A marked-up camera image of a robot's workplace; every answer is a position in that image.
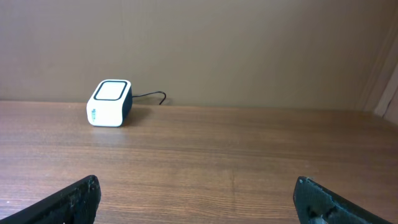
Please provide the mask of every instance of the black cable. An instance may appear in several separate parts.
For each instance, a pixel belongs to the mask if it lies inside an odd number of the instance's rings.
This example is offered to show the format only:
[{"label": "black cable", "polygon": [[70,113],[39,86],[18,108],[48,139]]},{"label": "black cable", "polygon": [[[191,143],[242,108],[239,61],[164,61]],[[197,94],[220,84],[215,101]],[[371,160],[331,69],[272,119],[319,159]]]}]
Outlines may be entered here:
[{"label": "black cable", "polygon": [[166,97],[167,97],[167,96],[166,96],[166,93],[163,92],[163,91],[155,91],[155,92],[152,92],[152,93],[145,93],[145,94],[141,94],[141,95],[134,95],[134,96],[132,96],[132,97],[134,98],[134,97],[140,97],[140,96],[147,96],[147,95],[151,95],[151,94],[155,94],[155,93],[161,93],[161,94],[164,95],[163,100],[159,103],[159,105],[161,105],[161,104],[163,103],[163,101],[166,100]]}]

